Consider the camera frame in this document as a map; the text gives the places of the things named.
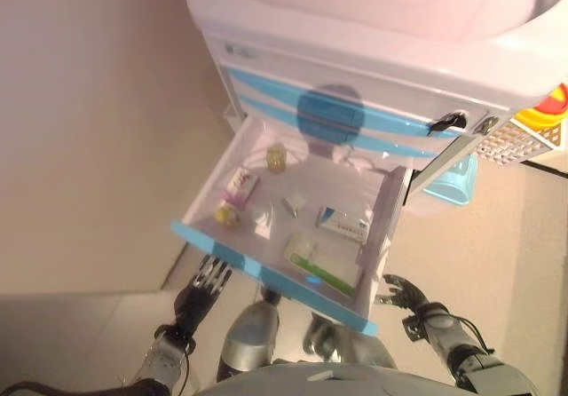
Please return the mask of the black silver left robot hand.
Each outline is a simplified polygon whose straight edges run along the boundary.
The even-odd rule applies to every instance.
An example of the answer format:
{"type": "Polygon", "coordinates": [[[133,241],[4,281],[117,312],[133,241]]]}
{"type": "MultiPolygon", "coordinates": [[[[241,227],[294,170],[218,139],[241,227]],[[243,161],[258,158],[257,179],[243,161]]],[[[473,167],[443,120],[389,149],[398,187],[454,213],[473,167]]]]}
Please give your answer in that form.
{"type": "Polygon", "coordinates": [[[226,283],[232,268],[219,258],[206,255],[174,302],[175,324],[192,336],[207,316],[226,283]]]}

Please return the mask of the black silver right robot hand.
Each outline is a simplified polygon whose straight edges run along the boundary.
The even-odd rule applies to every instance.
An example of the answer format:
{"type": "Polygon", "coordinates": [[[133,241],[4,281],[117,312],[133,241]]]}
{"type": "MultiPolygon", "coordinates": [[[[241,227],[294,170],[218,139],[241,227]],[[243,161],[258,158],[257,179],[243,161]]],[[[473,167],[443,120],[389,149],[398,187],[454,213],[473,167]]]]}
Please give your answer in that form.
{"type": "Polygon", "coordinates": [[[422,291],[406,278],[389,273],[383,276],[383,280],[389,286],[389,293],[377,294],[377,305],[394,305],[416,313],[430,302],[422,291]]]}

